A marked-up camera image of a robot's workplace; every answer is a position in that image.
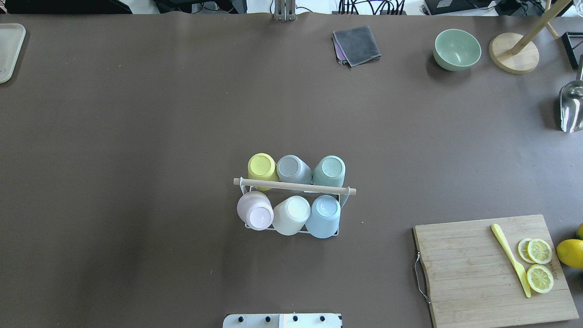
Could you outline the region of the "green plastic cup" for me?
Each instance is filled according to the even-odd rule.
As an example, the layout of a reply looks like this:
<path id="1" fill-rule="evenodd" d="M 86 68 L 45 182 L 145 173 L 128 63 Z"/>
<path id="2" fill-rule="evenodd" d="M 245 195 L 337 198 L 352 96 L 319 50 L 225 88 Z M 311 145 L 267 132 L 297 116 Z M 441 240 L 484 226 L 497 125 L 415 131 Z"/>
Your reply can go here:
<path id="1" fill-rule="evenodd" d="M 314 185 L 343 187 L 346 166 L 344 161 L 335 156 L 325 156 L 313 170 L 312 182 Z"/>

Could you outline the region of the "cream plastic tray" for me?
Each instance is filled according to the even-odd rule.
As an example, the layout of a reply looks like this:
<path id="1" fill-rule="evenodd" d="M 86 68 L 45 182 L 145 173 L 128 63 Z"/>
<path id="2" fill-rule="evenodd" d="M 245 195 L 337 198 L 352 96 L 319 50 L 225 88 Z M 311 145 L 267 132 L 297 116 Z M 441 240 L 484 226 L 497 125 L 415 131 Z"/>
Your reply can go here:
<path id="1" fill-rule="evenodd" d="M 11 79 L 24 42 L 26 29 L 19 23 L 0 25 L 0 83 Z"/>

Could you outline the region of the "white plastic cup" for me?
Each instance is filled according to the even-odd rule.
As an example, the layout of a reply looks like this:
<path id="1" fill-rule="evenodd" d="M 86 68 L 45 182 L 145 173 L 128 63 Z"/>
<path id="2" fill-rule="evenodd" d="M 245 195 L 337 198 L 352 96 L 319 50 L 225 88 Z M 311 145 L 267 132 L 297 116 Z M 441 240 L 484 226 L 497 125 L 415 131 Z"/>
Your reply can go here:
<path id="1" fill-rule="evenodd" d="M 310 216 L 311 207 L 304 197 L 294 195 L 277 204 L 273 213 L 273 228 L 282 235 L 292 236 L 304 226 Z"/>

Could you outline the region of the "yellow plastic cup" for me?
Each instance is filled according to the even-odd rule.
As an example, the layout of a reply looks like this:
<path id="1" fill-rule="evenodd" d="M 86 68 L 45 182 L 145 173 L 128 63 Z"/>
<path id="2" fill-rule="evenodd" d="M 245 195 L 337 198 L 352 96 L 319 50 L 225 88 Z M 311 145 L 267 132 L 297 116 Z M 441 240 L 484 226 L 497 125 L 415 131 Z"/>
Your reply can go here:
<path id="1" fill-rule="evenodd" d="M 277 174 L 277 162 L 266 153 L 253 155 L 247 165 L 248 178 L 251 180 L 280 181 Z"/>

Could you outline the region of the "grey plastic cup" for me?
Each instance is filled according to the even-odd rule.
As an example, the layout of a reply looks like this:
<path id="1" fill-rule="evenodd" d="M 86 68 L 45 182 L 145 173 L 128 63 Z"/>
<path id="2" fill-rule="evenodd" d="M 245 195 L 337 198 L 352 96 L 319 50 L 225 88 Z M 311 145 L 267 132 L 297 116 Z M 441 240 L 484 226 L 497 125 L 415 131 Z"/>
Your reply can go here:
<path id="1" fill-rule="evenodd" d="M 312 184 L 312 169 L 295 155 L 283 156 L 276 165 L 279 181 L 294 184 Z"/>

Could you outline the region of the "pink plastic cup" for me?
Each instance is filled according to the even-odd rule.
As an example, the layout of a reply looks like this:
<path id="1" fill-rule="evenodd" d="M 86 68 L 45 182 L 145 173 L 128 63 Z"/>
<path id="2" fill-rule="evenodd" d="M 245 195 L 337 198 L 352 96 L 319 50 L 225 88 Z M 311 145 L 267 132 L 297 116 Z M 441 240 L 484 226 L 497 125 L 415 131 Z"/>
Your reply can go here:
<path id="1" fill-rule="evenodd" d="M 269 198 L 262 192 L 250 191 L 237 203 L 239 218 L 251 229 L 262 231 L 273 223 L 274 213 Z"/>

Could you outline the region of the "grey folded cloth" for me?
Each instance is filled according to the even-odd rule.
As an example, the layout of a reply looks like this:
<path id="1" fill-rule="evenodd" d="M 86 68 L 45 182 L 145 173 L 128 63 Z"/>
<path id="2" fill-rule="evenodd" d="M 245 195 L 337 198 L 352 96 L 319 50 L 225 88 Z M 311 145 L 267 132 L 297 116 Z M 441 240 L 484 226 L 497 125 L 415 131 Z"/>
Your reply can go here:
<path id="1" fill-rule="evenodd" d="M 355 67 L 381 57 L 370 26 L 334 31 L 332 41 L 338 64 Z"/>

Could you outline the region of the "light blue plastic cup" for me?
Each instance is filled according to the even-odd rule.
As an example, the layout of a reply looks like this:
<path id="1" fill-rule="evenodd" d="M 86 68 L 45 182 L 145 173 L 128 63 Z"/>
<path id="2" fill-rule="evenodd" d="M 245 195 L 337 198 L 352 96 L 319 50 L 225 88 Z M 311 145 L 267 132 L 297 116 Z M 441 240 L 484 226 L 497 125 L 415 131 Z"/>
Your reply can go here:
<path id="1" fill-rule="evenodd" d="M 341 218 L 339 201 L 330 195 L 321 195 L 312 204 L 312 211 L 305 226 L 308 232 L 321 239 L 337 233 Z"/>

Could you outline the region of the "yellow plastic knife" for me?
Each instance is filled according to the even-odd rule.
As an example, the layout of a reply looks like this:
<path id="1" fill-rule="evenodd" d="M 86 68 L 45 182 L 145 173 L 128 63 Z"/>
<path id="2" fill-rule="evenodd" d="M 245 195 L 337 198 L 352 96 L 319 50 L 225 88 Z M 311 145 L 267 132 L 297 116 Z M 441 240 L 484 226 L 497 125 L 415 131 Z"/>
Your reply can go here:
<path id="1" fill-rule="evenodd" d="M 519 261 L 515 258 L 514 253 L 512 253 L 510 245 L 506 239 L 506 236 L 504 235 L 503 230 L 501 229 L 501 226 L 495 223 L 490 228 L 494 233 L 495 238 L 498 240 L 498 243 L 500 243 L 504 253 L 506 253 L 506 256 L 510 260 L 511 265 L 517 274 L 518 280 L 521 283 L 523 293 L 525 293 L 526 297 L 531 297 L 532 289 L 529 283 L 527 282 L 527 272 L 524 266 L 521 263 L 519 263 Z"/>

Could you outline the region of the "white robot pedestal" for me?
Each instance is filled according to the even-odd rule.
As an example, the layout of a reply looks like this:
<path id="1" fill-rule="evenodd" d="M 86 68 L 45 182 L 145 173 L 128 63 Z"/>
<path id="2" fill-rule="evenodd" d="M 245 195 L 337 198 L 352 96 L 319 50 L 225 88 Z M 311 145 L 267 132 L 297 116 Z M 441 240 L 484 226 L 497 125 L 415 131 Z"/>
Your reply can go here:
<path id="1" fill-rule="evenodd" d="M 342 315 L 337 313 L 254 313 L 231 314 L 223 320 L 223 328 L 342 328 Z"/>

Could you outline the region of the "black glass rack tray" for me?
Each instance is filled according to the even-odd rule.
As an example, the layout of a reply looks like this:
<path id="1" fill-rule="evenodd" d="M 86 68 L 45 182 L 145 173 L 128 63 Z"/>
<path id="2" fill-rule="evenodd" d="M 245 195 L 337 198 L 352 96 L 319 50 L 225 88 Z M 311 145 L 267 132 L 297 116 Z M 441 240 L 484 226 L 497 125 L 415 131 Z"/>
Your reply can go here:
<path id="1" fill-rule="evenodd" d="M 563 33 L 561 40 L 571 68 L 577 69 L 580 62 L 579 58 L 582 54 L 582 49 L 577 50 L 577 48 L 582 45 L 583 33 L 567 31 Z"/>

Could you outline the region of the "aluminium frame post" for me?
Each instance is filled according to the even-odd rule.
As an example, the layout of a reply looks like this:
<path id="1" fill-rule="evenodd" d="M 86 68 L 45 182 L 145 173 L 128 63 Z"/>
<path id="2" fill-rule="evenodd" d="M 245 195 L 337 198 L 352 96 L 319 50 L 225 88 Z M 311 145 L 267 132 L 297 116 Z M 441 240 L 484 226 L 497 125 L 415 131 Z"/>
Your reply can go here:
<path id="1" fill-rule="evenodd" d="M 296 1 L 295 0 L 273 0 L 273 15 L 275 21 L 295 21 Z"/>

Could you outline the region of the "green bowl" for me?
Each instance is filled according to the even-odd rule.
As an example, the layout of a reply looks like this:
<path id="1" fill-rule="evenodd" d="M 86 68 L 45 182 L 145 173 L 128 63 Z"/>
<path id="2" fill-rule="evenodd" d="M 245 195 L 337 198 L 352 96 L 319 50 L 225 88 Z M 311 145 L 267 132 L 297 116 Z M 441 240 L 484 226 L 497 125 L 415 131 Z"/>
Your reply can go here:
<path id="1" fill-rule="evenodd" d="M 451 72 L 470 68 L 479 61 L 481 53 L 477 39 L 460 29 L 442 31 L 435 38 L 433 57 L 441 68 Z"/>

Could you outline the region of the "wooden mug tree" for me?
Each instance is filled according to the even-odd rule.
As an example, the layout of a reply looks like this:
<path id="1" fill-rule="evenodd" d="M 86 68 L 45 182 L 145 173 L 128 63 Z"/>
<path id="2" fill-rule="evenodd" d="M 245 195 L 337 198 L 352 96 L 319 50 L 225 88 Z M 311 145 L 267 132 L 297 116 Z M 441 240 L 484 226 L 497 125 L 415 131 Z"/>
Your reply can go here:
<path id="1" fill-rule="evenodd" d="M 570 0 L 558 0 L 552 5 L 526 35 L 502 33 L 489 44 L 489 56 L 494 64 L 504 72 L 515 75 L 530 73 L 539 62 L 539 51 L 532 42 L 535 36 L 570 4 Z"/>

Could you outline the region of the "metal scoop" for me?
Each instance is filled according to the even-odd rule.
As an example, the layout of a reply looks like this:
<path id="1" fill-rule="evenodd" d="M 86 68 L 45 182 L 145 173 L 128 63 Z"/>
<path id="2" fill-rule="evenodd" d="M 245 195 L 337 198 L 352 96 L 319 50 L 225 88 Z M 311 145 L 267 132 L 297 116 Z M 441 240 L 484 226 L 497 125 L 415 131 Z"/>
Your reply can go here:
<path id="1" fill-rule="evenodd" d="M 577 78 L 560 89 L 561 129 L 574 133 L 583 129 L 583 56 L 579 58 Z"/>

